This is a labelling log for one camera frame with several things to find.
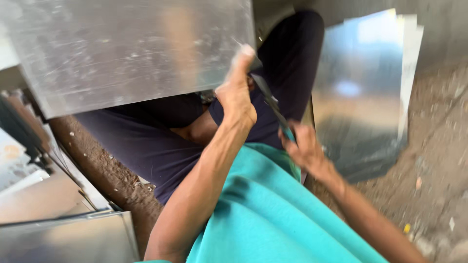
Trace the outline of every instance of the left hand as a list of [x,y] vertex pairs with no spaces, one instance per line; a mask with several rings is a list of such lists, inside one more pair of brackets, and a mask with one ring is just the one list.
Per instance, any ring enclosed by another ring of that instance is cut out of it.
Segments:
[[255,50],[248,44],[242,45],[232,60],[224,83],[215,90],[224,116],[246,121],[250,127],[257,121],[257,112],[250,102],[247,85],[247,71],[254,57]]

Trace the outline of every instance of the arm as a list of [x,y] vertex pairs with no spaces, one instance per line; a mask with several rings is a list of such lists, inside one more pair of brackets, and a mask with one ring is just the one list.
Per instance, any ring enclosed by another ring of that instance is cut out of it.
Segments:
[[324,156],[311,126],[290,122],[297,144],[279,136],[292,160],[305,168],[333,195],[350,227],[391,263],[426,263],[410,241],[349,185]]
[[193,242],[213,213],[234,158],[256,122],[246,83],[254,54],[250,46],[243,46],[224,84],[216,89],[224,109],[223,122],[159,215],[145,260],[185,262]]

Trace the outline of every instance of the hand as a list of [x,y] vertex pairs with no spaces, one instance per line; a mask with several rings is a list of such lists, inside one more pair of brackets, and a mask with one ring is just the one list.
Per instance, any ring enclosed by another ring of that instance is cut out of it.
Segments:
[[296,143],[288,140],[281,128],[278,136],[283,148],[288,152],[293,162],[305,168],[315,179],[324,183],[334,171],[333,164],[325,157],[322,146],[317,141],[312,126],[302,125],[298,121],[289,121],[289,126],[296,136]]
[[224,83],[216,90],[216,97],[223,106],[225,118],[246,121],[252,127],[257,122],[257,112],[250,102],[247,71],[255,57],[255,50],[242,45],[231,63]]

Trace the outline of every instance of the dark navy pants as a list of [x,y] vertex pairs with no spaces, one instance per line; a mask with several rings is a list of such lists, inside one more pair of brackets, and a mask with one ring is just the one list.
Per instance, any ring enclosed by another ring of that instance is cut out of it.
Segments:
[[[323,41],[323,20],[302,11],[280,22],[257,55],[256,71],[268,82],[286,119],[301,120],[310,98]],[[250,92],[257,123],[246,142],[282,149],[278,121],[259,89]],[[214,101],[209,112],[219,125],[224,113]],[[196,94],[177,95],[76,114],[78,121],[131,171],[156,185],[154,195],[165,204],[200,158],[203,146],[184,140],[169,128],[185,127],[203,113]]]

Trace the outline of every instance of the metal sheet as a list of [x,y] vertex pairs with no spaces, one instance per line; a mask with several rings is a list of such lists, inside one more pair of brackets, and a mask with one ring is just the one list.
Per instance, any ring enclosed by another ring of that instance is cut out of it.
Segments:
[[139,261],[130,212],[0,227],[3,262]]
[[325,32],[314,121],[327,156],[351,182],[384,175],[400,151],[402,46],[394,9]]
[[255,44],[250,0],[0,0],[0,19],[46,118],[215,88]]

